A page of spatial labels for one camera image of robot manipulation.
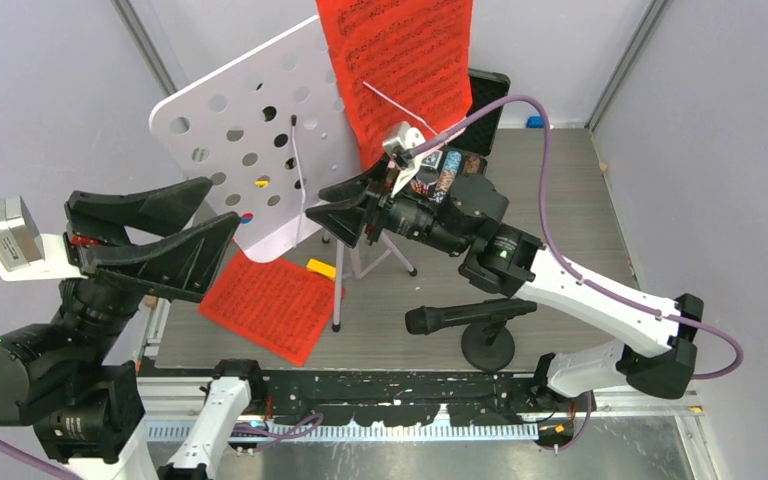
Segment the lilac tripod music stand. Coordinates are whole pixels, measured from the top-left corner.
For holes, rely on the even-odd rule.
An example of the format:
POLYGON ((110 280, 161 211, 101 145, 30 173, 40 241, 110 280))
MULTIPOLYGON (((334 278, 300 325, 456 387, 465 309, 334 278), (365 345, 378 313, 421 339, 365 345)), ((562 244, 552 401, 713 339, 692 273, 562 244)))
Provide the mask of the lilac tripod music stand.
POLYGON ((319 233, 305 209, 360 171, 318 16, 160 101, 149 127, 188 176, 215 181, 206 203, 237 214, 258 263, 319 233))

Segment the black microphone plain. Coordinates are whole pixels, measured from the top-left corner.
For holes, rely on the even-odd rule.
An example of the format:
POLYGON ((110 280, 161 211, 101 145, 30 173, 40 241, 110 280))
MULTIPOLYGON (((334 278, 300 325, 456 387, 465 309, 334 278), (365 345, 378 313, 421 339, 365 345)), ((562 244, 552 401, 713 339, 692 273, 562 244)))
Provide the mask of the black microphone plain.
POLYGON ((430 335, 439 330, 473 323, 507 322, 534 313, 538 306, 521 299, 494 299, 480 303, 438 307, 418 307, 405 313, 405 327, 411 335, 430 335))

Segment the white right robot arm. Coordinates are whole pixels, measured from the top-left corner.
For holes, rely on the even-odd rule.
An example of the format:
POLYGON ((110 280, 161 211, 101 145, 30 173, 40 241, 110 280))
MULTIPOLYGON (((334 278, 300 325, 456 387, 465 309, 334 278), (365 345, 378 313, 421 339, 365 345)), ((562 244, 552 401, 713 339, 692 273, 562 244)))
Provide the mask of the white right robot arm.
POLYGON ((557 259, 548 245, 503 221, 508 199, 481 174, 456 177, 441 203, 410 189, 393 195, 380 174, 369 170, 321 191, 322 204, 308 219, 354 247, 374 243, 382 231, 401 235, 459 257, 460 275, 486 293, 545 305, 611 336, 613 341, 574 354, 541 357, 531 397, 544 410, 590 390, 627 384, 662 399, 679 399, 694 374, 695 327, 669 321, 688 312, 698 321, 703 302, 690 294, 676 299, 645 294, 612 280, 610 298, 590 286, 599 274, 557 259))

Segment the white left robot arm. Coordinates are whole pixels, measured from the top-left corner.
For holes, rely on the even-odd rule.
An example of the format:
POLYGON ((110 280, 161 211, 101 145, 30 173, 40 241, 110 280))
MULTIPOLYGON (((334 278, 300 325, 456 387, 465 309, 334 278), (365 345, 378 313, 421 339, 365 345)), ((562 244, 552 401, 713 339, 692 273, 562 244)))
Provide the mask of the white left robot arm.
POLYGON ((254 360, 214 368, 193 429, 155 467, 134 362, 106 357, 143 299, 201 302, 238 226, 227 213, 191 218, 206 177, 129 195, 72 193, 68 229, 43 234, 19 197, 0 199, 0 277, 54 279, 46 324, 0 336, 0 449, 60 479, 211 479, 238 417, 258 412, 267 385, 254 360))

